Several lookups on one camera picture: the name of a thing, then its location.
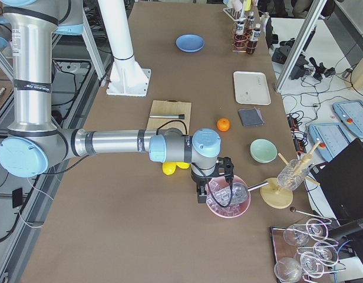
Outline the blue ceramic plate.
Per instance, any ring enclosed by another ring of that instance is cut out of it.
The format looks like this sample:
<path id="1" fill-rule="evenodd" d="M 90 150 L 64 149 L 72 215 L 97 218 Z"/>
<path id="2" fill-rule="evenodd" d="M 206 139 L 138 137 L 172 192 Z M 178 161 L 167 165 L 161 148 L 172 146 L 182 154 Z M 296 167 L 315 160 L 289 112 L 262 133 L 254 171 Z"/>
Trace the blue ceramic plate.
<path id="1" fill-rule="evenodd" d="M 176 47 L 183 52 L 198 52 L 204 45 L 204 39 L 196 34 L 184 34 L 176 39 Z"/>

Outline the yellow lemon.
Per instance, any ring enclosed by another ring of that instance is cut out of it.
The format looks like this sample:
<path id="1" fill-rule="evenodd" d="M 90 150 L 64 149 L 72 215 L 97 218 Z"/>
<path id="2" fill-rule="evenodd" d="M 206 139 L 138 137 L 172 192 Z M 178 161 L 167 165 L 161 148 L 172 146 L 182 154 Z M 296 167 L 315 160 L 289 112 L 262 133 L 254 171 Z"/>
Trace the yellow lemon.
<path id="1" fill-rule="evenodd" d="M 164 162 L 162 164 L 162 171 L 166 176 L 170 176 L 176 171 L 176 162 Z"/>
<path id="2" fill-rule="evenodd" d="M 188 169 L 190 167 L 190 164 L 185 162 L 176 162 L 176 166 L 181 169 Z"/>

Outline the pink bowl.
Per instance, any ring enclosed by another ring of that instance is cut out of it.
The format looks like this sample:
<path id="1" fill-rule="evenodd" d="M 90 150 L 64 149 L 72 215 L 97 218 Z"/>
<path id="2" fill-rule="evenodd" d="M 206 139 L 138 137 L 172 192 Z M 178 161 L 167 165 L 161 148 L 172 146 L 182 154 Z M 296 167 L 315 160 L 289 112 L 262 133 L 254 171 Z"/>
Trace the pink bowl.
<path id="1" fill-rule="evenodd" d="M 247 186 L 247 184 L 239 176 L 234 175 L 233 184 L 236 182 L 243 183 Z M 206 204 L 217 216 L 223 218 L 235 218 L 244 214 L 250 205 L 251 195 L 241 204 L 226 207 L 230 201 L 230 187 L 224 177 L 212 178 L 209 185 L 207 185 L 206 190 L 208 193 Z"/>

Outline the dark grey folded cloth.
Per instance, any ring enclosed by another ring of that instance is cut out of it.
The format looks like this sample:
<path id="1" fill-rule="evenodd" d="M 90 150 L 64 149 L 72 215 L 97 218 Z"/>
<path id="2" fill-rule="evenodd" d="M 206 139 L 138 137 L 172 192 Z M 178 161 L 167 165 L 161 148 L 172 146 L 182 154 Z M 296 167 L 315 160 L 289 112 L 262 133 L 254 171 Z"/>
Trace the dark grey folded cloth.
<path id="1" fill-rule="evenodd" d="M 240 120 L 245 127 L 262 126 L 264 121 L 260 110 L 256 107 L 238 110 Z"/>

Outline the wooden cup tree stand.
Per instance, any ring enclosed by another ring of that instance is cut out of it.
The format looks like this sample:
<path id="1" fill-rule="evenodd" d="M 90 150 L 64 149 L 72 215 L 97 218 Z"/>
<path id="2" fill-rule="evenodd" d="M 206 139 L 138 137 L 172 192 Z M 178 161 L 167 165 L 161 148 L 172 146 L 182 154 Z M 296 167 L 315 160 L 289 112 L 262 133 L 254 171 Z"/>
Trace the wooden cup tree stand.
<path id="1" fill-rule="evenodd" d="M 297 168 L 297 170 L 301 169 L 303 166 L 309 166 L 311 164 L 312 153 L 318 146 L 319 146 L 319 141 L 317 141 L 313 145 L 311 150 L 301 158 L 300 160 L 301 163 Z M 284 161 L 286 165 L 289 163 L 289 161 L 287 161 L 282 156 L 281 153 L 278 153 L 278 156 Z M 320 183 L 317 182 L 316 180 L 313 180 L 307 176 L 305 177 L 305 179 L 306 178 L 309 179 L 312 183 L 318 186 L 320 185 Z M 292 191 L 280 187 L 278 185 L 277 177 L 268 178 L 267 181 L 269 182 L 269 184 L 260 189 L 260 195 L 263 198 L 263 200 L 273 208 L 277 209 L 287 208 L 293 201 Z"/>

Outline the clear glass mug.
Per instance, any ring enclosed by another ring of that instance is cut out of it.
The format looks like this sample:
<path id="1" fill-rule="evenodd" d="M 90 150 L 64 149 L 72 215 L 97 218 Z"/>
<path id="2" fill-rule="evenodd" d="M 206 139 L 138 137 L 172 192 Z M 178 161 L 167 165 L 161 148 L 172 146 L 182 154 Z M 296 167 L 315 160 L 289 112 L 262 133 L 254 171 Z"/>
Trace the clear glass mug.
<path id="1" fill-rule="evenodd" d="M 277 181 L 280 187 L 293 191 L 304 181 L 309 173 L 309 168 L 308 166 L 303 166 L 297 170 L 300 163 L 300 160 L 293 159 L 278 174 Z"/>

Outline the cream plastic tray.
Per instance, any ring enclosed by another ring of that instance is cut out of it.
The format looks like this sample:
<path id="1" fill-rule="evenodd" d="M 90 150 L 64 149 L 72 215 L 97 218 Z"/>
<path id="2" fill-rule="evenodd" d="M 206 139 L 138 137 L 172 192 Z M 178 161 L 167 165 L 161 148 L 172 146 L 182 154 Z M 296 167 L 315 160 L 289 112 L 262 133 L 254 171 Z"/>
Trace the cream plastic tray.
<path id="1" fill-rule="evenodd" d="M 271 103 L 268 83 L 264 73 L 235 71 L 233 81 L 237 103 L 263 106 Z"/>

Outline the wooden cutting board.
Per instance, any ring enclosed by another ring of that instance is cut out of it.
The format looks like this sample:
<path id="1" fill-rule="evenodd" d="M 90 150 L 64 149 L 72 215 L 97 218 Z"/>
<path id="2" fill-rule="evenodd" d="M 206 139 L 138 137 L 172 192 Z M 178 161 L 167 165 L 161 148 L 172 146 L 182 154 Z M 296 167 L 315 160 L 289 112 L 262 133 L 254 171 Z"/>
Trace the wooden cutting board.
<path id="1" fill-rule="evenodd" d="M 147 130 L 177 128 L 189 133 L 192 104 L 173 100 L 153 100 Z"/>

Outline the teach pendant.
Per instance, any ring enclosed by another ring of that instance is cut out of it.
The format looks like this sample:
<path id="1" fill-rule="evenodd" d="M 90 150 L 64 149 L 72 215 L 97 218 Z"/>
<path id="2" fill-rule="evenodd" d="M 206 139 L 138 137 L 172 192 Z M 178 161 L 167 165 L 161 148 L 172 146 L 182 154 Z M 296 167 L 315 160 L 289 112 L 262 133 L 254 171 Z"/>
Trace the teach pendant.
<path id="1" fill-rule="evenodd" d="M 310 124 L 308 132 L 314 143 L 319 141 L 318 152 L 327 162 L 342 152 L 352 141 L 340 123 Z"/>
<path id="2" fill-rule="evenodd" d="M 337 102 L 332 108 L 348 130 L 354 136 L 363 139 L 363 102 L 361 100 Z"/>

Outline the black monitor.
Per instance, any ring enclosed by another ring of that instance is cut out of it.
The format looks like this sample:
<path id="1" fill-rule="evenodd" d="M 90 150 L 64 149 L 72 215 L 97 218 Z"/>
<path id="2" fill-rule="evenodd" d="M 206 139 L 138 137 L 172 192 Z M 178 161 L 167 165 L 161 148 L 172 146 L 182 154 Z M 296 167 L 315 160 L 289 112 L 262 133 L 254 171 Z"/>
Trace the black monitor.
<path id="1" fill-rule="evenodd" d="M 363 218 L 363 142 L 356 138 L 330 162 L 314 166 L 317 180 L 338 219 Z"/>

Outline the dark drink bottle front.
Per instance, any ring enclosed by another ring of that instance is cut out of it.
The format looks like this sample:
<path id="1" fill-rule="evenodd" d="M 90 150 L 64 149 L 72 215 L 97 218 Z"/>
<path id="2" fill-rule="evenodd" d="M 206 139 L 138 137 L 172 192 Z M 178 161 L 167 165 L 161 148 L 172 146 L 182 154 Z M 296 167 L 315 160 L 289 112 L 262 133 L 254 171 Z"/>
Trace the dark drink bottle front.
<path id="1" fill-rule="evenodd" d="M 261 33 L 261 24 L 256 24 L 255 28 L 252 30 L 252 33 L 249 37 L 249 41 L 247 42 L 247 48 L 246 48 L 247 54 L 253 54 L 255 52 L 260 33 Z"/>

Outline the dark drink bottle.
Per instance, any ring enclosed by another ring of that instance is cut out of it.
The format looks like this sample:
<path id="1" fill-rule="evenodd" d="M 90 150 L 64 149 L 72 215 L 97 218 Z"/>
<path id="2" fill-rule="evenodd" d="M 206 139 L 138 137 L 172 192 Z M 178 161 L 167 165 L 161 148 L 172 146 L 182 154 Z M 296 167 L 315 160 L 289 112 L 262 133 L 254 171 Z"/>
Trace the dark drink bottle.
<path id="1" fill-rule="evenodd" d="M 246 24 L 246 33 L 250 34 L 252 32 L 253 26 L 254 26 L 255 16 L 254 12 L 250 11 L 249 15 L 247 17 L 247 24 Z"/>
<path id="2" fill-rule="evenodd" d="M 242 17 L 238 20 L 238 22 L 236 23 L 236 28 L 235 28 L 235 36 L 234 36 L 234 46 L 240 48 L 243 43 L 244 43 L 244 28 L 245 28 L 245 22 L 246 22 L 246 18 Z"/>
<path id="3" fill-rule="evenodd" d="M 256 24 L 255 28 L 252 30 L 252 33 L 249 37 L 249 41 L 247 42 L 247 48 L 246 48 L 247 54 L 253 54 L 255 52 L 260 33 L 261 33 L 261 24 Z"/>

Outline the dark drink bottle middle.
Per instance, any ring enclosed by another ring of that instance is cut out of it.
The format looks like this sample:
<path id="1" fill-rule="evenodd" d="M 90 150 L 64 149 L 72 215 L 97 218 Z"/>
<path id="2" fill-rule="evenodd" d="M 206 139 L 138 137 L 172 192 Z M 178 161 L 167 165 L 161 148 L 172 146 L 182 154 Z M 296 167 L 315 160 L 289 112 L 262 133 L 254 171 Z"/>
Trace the dark drink bottle middle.
<path id="1" fill-rule="evenodd" d="M 240 48 L 243 43 L 244 43 L 244 28 L 245 28 L 245 22 L 246 22 L 246 18 L 242 17 L 238 20 L 238 22 L 236 23 L 236 28 L 235 28 L 235 36 L 234 36 L 234 46 Z"/>

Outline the teach pendant far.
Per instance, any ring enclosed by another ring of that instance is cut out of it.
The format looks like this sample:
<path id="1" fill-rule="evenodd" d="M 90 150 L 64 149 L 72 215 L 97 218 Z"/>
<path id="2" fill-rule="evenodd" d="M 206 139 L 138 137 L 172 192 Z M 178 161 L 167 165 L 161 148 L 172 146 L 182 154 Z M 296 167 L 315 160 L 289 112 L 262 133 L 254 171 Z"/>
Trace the teach pendant far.
<path id="1" fill-rule="evenodd" d="M 363 102 L 361 100 L 337 102 L 332 108 L 348 130 L 354 136 L 363 139 Z"/>

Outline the aluminium frame post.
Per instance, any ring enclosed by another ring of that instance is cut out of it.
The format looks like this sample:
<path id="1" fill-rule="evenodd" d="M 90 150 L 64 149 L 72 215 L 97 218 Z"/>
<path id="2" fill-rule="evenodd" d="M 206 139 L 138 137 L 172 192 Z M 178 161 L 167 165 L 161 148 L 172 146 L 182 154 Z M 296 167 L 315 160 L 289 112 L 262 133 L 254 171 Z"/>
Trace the aluminium frame post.
<path id="1" fill-rule="evenodd" d="M 299 58 L 299 55 L 303 49 L 303 46 L 305 45 L 309 34 L 311 33 L 316 20 L 321 14 L 321 11 L 323 10 L 324 6 L 326 4 L 326 0 L 314 0 L 309 12 L 307 13 L 307 16 L 299 30 L 299 33 L 296 37 L 296 41 L 291 48 L 291 51 L 286 59 L 286 62 L 282 68 L 281 74 L 277 79 L 277 82 L 275 84 L 275 91 L 277 93 L 281 93 L 282 87 L 285 84 L 286 80 L 288 79 L 289 75 L 291 74 L 291 71 L 293 67 L 296 64 L 297 59 Z"/>

